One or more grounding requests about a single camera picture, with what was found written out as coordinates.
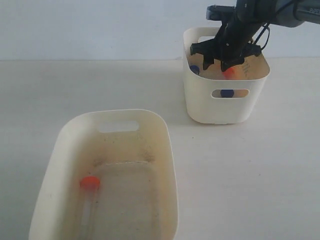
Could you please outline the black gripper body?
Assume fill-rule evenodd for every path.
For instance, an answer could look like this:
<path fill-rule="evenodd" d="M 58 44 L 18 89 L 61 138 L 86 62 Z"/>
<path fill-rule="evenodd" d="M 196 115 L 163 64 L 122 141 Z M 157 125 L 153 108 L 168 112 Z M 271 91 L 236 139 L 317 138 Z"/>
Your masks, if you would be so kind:
<path fill-rule="evenodd" d="M 235 9 L 229 20 L 221 22 L 221 27 L 213 38 L 216 41 L 217 59 L 215 60 L 221 61 L 221 57 L 247 58 L 261 55 L 262 47 L 252 38 L 268 21 L 265 16 L 251 10 Z"/>

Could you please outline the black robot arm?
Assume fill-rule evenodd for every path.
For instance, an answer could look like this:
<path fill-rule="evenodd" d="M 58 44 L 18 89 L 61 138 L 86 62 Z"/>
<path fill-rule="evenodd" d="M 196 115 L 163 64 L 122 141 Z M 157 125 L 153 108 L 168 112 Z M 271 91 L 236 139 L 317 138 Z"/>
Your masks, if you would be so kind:
<path fill-rule="evenodd" d="M 319 24 L 318 0 L 238 0 L 235 6 L 211 5 L 206 9 L 206 19 L 220 21 L 221 27 L 214 38 L 191 44 L 191 55 L 203 56 L 202 67 L 206 70 L 215 60 L 220 69 L 244 63 L 250 56 L 258 57 L 263 47 L 252 40 L 256 32 L 270 25 L 295 28 L 304 22 Z"/>

